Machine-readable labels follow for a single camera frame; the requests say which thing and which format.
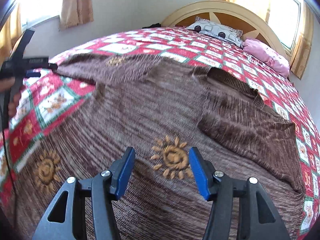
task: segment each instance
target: brown blanket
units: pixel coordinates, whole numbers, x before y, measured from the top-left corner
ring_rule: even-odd
[[[198,194],[189,167],[187,152],[196,146],[229,176],[257,177],[295,237],[305,188],[294,125],[264,106],[257,91],[223,70],[153,56],[78,56],[58,70],[96,81],[97,89],[20,173],[20,232],[31,237],[67,177],[95,176],[132,146],[135,168],[124,197],[114,202],[121,238],[201,239],[211,203]],[[233,210],[235,239],[237,201]]]

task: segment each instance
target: patterned pillowcase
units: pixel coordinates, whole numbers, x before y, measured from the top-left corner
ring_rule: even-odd
[[[200,31],[207,31],[208,33],[212,34],[210,36],[213,37],[220,37],[224,39],[225,41],[229,41],[239,48],[242,47],[242,41],[240,38],[237,36],[236,33],[231,31],[228,27],[210,22],[210,21],[198,21],[193,24],[191,24],[189,27],[187,27],[188,30],[195,30],[196,32]]]
[[[210,22],[210,20],[203,19],[203,18],[201,18],[201,17],[199,17],[199,16],[196,16],[195,21],[196,21],[196,22],[198,22],[198,21],[207,21],[207,22]],[[234,33],[236,33],[239,38],[240,38],[240,37],[242,36],[242,34],[243,34],[243,31],[242,31],[242,30],[237,30],[237,29],[231,28],[231,27],[226,26],[226,25],[223,25],[223,24],[221,24],[221,25],[229,28],[229,30],[231,30],[231,31],[233,31]]]

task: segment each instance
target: black cable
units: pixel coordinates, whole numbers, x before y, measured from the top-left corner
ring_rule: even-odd
[[[4,127],[4,118],[3,118],[3,112],[2,109],[0,108],[0,115],[1,115],[1,123],[2,123],[2,127]],[[12,184],[12,189],[14,192],[14,210],[13,210],[13,228],[16,228],[17,226],[17,205],[18,205],[18,198],[17,198],[17,191],[16,191],[16,187],[14,185],[14,180],[11,174],[11,168],[9,166],[9,159],[8,159],[8,154],[7,154],[7,147],[6,147],[6,143],[5,143],[5,136],[4,136],[4,129],[2,129],[2,137],[3,137],[3,147],[4,147],[4,156],[5,156],[5,160],[7,162],[7,167],[8,167],[8,172],[9,172],[9,176],[10,176],[10,180],[11,180],[11,184]]]

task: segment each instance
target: fabric fold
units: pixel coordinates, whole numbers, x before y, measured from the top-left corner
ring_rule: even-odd
[[[130,57],[108,57],[95,54],[78,54],[62,62],[57,74],[88,82],[115,85],[136,81],[158,65],[160,56],[136,55]]]
[[[227,149],[253,160],[304,192],[295,124],[230,95],[210,93],[198,127]]]

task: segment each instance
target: window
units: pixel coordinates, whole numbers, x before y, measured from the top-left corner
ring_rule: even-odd
[[[62,0],[21,0],[21,24],[26,29],[60,14]]]
[[[291,55],[299,25],[303,0],[271,0],[268,24]]]

